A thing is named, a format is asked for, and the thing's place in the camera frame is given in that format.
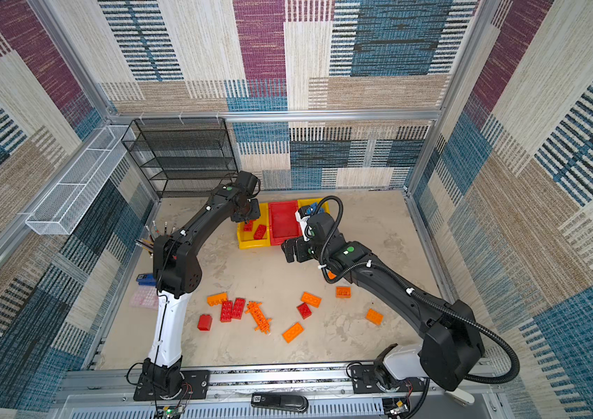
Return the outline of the blue lego brick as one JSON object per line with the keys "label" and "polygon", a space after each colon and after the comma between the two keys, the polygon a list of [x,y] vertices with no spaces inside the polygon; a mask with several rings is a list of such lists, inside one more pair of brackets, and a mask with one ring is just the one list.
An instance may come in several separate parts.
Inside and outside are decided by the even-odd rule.
{"label": "blue lego brick", "polygon": [[317,214],[317,208],[319,206],[319,203],[313,203],[307,206],[303,206],[302,210],[303,210],[303,214],[305,214],[305,216],[312,216],[314,214]]}

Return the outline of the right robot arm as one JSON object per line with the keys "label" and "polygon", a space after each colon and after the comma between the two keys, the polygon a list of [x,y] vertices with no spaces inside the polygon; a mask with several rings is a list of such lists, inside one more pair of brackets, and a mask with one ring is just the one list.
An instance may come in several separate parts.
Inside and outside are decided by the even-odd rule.
{"label": "right robot arm", "polygon": [[[419,288],[388,267],[367,246],[348,241],[339,230],[343,211],[331,216],[323,205],[339,197],[300,206],[294,214],[301,236],[286,240],[281,248],[289,263],[315,260],[324,280],[335,285],[346,280],[373,294],[400,315],[418,334],[418,346],[391,345],[375,361],[375,375],[384,389],[394,389],[406,378],[423,375],[441,389],[454,391],[464,381],[488,385],[512,382],[521,362],[505,340],[481,325],[461,300],[449,303]],[[474,375],[472,370],[486,354],[483,340],[494,342],[509,358],[509,370],[499,376]]]}

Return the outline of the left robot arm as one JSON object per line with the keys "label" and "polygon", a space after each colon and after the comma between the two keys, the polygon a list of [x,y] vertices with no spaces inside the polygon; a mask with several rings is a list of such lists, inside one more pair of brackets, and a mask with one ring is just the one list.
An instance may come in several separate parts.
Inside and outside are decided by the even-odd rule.
{"label": "left robot arm", "polygon": [[148,356],[141,363],[133,400],[179,400],[185,394],[181,347],[186,309],[203,274],[198,254],[203,244],[226,220],[254,221],[261,215],[257,195],[261,181],[241,171],[228,184],[213,189],[207,202],[182,227],[153,244],[158,319]]}

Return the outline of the red plastic bin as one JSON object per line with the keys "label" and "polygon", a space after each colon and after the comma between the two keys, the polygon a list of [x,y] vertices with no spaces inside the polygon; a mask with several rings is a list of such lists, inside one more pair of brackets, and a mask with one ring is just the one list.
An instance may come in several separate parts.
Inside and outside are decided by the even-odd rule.
{"label": "red plastic bin", "polygon": [[279,246],[284,241],[302,235],[296,220],[298,202],[284,201],[268,204],[269,237],[272,246]]}

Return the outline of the left yellow plastic bin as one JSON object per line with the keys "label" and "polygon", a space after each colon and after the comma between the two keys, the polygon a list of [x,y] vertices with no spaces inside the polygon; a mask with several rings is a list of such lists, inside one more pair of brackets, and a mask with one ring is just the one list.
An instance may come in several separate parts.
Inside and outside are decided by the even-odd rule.
{"label": "left yellow plastic bin", "polygon": [[[268,211],[268,204],[260,204],[260,211],[261,215],[258,219],[254,220],[251,223],[252,230],[247,230],[245,227],[245,223],[239,223],[237,225],[237,239],[238,239],[238,247],[241,250],[248,250],[248,249],[256,249],[256,248],[263,248],[263,247],[270,247],[270,235],[269,235],[269,211]],[[260,226],[264,226],[264,234],[260,238],[256,238],[255,234],[259,230]]]}

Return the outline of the yellow plastic bin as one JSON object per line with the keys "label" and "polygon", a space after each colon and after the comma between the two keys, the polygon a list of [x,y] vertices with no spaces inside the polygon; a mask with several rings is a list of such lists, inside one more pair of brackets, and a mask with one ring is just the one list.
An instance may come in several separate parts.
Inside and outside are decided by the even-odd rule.
{"label": "yellow plastic bin", "polygon": [[[319,204],[320,201],[321,201],[321,198],[308,198],[308,199],[298,199],[297,203],[298,203],[299,208],[312,207],[313,209],[315,209],[315,207],[317,207],[317,204]],[[321,207],[321,211],[329,213],[329,204],[328,203],[323,204]]]}
{"label": "yellow plastic bin", "polygon": [[[247,230],[245,227],[245,223],[239,223],[237,225],[237,239],[238,239],[238,247],[241,250],[248,250],[248,249],[256,249],[256,248],[263,248],[263,247],[270,247],[270,235],[269,235],[269,211],[268,211],[268,204],[260,204],[260,211],[261,215],[258,219],[254,220],[251,223],[252,230]],[[264,226],[264,234],[260,238],[256,238],[255,234],[259,230],[260,226]]]}

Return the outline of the right yellow plastic bin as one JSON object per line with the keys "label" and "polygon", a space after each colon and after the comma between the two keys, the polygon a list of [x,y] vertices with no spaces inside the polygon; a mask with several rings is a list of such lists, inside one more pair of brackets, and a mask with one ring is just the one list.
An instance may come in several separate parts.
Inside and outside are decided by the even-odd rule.
{"label": "right yellow plastic bin", "polygon": [[[312,207],[313,209],[315,209],[315,207],[317,207],[317,204],[319,204],[320,201],[321,201],[321,198],[308,198],[308,199],[298,199],[297,203],[298,203],[299,208]],[[323,204],[321,207],[321,211],[329,213],[329,204],[328,203]]]}

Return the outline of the red metal pencil cup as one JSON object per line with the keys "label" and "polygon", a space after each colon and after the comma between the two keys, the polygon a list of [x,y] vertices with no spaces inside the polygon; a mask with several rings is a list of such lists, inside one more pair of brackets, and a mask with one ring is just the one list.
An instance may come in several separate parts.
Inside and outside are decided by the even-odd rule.
{"label": "red metal pencil cup", "polygon": [[163,250],[172,242],[167,221],[163,225],[157,225],[156,221],[152,221],[144,229],[147,232],[146,238],[137,238],[135,244],[142,250],[147,251],[150,256],[154,253],[155,244],[158,245],[158,249]]}

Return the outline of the blue stapler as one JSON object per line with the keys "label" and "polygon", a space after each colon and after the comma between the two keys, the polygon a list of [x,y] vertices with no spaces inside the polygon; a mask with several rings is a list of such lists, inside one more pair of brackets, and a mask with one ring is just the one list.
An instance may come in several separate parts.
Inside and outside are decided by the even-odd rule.
{"label": "blue stapler", "polygon": [[150,286],[150,287],[155,287],[156,286],[156,279],[155,277],[153,277],[153,275],[151,273],[141,273],[136,277],[136,281],[138,283],[139,286]]}

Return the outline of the pink calculator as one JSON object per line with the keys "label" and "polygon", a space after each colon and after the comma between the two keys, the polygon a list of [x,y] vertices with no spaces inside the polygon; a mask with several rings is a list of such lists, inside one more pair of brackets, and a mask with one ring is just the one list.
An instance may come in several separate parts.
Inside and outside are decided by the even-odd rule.
{"label": "pink calculator", "polygon": [[157,290],[154,287],[138,286],[132,295],[130,305],[132,307],[157,310],[159,300]]}

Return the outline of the black remote on rail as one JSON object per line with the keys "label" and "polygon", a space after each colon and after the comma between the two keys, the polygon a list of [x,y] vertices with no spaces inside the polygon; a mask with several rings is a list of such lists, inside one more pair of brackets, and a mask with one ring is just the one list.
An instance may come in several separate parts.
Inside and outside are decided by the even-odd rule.
{"label": "black remote on rail", "polygon": [[310,403],[305,396],[291,393],[254,393],[251,397],[251,406],[268,410],[304,413],[308,410]]}

